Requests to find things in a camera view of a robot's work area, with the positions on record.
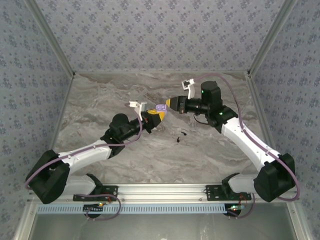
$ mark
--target wall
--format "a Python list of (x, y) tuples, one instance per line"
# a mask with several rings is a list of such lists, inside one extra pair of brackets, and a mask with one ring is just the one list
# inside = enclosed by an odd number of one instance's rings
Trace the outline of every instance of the wall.
[(302, 203), (320, 239), (320, 3), (299, 0), (254, 77), (276, 147), (296, 159)]
[(69, 80), (23, 0), (0, 1), (0, 239), (12, 239), (26, 174), (48, 149)]
[(283, 0), (37, 0), (72, 68), (246, 70)]

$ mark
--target white plastic clip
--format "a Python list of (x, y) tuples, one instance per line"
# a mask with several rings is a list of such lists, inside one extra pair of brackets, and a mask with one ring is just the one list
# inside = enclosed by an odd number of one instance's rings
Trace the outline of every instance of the white plastic clip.
[(188, 90), (188, 99), (192, 99), (195, 97), (195, 87), (194, 87), (194, 84), (195, 84), (195, 81), (193, 78), (189, 79), (189, 80), (185, 80), (185, 81), (182, 81), (182, 87), (183, 87), (183, 90)]
[(129, 101), (129, 106), (134, 108), (134, 111), (139, 114), (140, 120), (142, 121), (141, 112), (145, 110), (146, 102), (138, 103), (137, 101)]

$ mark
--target floral wallpaper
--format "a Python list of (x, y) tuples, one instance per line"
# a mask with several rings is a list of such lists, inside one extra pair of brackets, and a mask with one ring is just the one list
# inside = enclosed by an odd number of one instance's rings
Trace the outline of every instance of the floral wallpaper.
[(49, 148), (69, 79), (24, 1), (1, 0), (0, 9), (0, 240), (9, 240), (26, 174)]
[(320, 239), (320, 2), (299, 0), (254, 77), (276, 147), (296, 162)]
[(37, 0), (73, 70), (246, 70), (284, 0)]

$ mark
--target marble tabletop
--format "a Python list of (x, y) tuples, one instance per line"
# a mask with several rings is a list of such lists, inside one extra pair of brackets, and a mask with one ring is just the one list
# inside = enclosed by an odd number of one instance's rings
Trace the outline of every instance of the marble tabletop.
[[(73, 80), (63, 122), (55, 145), (58, 152), (91, 144), (104, 135), (113, 116), (136, 116), (124, 104), (147, 102), (153, 109), (166, 99), (187, 95), (181, 81), (204, 73), (80, 73)], [(237, 95), (245, 124), (262, 137), (244, 72), (225, 73)], [(228, 87), (217, 77), (195, 83), (200, 97), (201, 82), (215, 80), (223, 104), (237, 111)], [(214, 128), (197, 123), (193, 114), (169, 110), (164, 121), (128, 145), (119, 155), (96, 162), (75, 175), (94, 174), (103, 183), (215, 183), (230, 174), (256, 173), (247, 156)]]

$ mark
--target yellow object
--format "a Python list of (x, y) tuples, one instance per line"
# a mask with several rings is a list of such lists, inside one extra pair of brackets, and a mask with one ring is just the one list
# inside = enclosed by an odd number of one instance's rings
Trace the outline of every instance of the yellow object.
[(158, 112), (156, 109), (151, 109), (151, 110), (148, 110), (147, 112), (148, 112), (148, 114), (152, 114), (152, 115), (157, 115), (157, 114), (159, 114), (159, 117), (160, 117), (160, 119), (161, 119), (161, 122), (164, 120), (165, 115), (166, 115), (165, 112), (163, 112), (163, 111)]
[(165, 101), (165, 104), (170, 108), (170, 101), (171, 99), (169, 98), (167, 101)]

